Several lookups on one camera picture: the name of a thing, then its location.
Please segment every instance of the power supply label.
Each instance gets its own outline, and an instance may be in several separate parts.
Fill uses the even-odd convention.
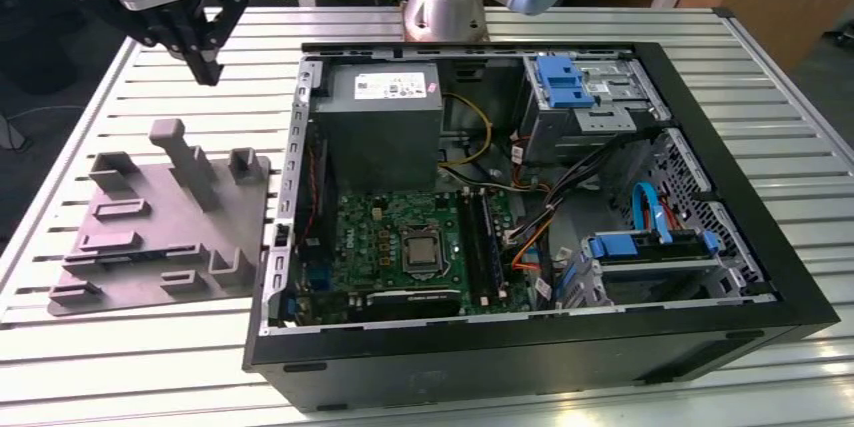
[[[356,75],[356,100],[423,99],[427,85],[423,72],[384,72]]]

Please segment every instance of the yellow wire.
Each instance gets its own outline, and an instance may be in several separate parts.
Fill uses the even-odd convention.
[[[512,259],[512,263],[509,264],[509,266],[512,268],[515,268],[516,264],[519,264],[519,260],[521,260],[521,256],[524,255],[524,251],[531,248],[531,245],[534,245],[534,242],[536,241],[539,236],[543,235],[543,231],[546,230],[546,227],[548,227],[548,224],[551,224],[552,220],[555,220],[554,217],[551,217],[546,221],[546,223],[539,226],[539,229],[536,229],[536,232],[534,232],[534,235],[531,236],[531,238],[528,239],[527,243],[524,244],[524,247],[521,247],[521,250],[519,250],[519,253],[516,254],[516,256]]]
[[[480,147],[480,150],[475,152],[473,155],[469,155],[464,159],[439,162],[440,167],[452,167],[455,165],[467,164],[468,162],[475,160],[477,157],[480,157],[484,154],[484,152],[489,149],[489,144],[492,143],[492,123],[489,122],[489,118],[483,113],[483,110],[480,110],[480,108],[473,104],[471,100],[468,100],[461,95],[452,94],[452,93],[447,93],[444,94],[444,96],[452,97],[456,100],[459,100],[463,104],[465,104],[471,108],[471,110],[473,110],[476,114],[480,116],[480,118],[483,119],[483,124],[485,125],[485,140],[483,141],[483,147]]]

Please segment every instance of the motherboard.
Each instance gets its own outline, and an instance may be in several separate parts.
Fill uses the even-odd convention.
[[[307,270],[305,321],[530,310],[526,279],[504,276],[500,262],[511,226],[500,191],[341,195],[335,260]]]

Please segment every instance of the green circuit board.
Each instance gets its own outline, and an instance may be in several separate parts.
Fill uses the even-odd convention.
[[[337,204],[335,262],[331,293],[405,289],[452,289],[461,292],[460,315],[523,312],[530,309],[524,279],[507,284],[507,299],[493,305],[472,302],[460,239],[456,197],[448,193],[343,195]],[[496,231],[511,227],[508,199],[488,197]],[[440,238],[443,268],[428,275],[405,271],[407,234],[432,231]],[[340,297],[317,312],[320,323],[343,321]]]

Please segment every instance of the aluminum workbench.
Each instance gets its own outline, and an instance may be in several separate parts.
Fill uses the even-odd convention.
[[[842,322],[687,384],[307,418],[240,370],[248,298],[53,318],[46,291],[92,194],[94,154],[165,161],[147,132],[153,119],[177,116],[208,157],[252,146],[281,165],[300,44],[401,38],[393,9],[251,9],[216,88],[196,85],[163,48],[125,42],[119,52],[0,261],[1,425],[367,422],[393,414],[409,416],[383,419],[397,425],[720,426],[854,417],[854,156],[738,22],[707,10],[632,9],[534,18],[493,9],[487,20],[496,41],[663,45]],[[279,182],[273,175],[271,193]]]

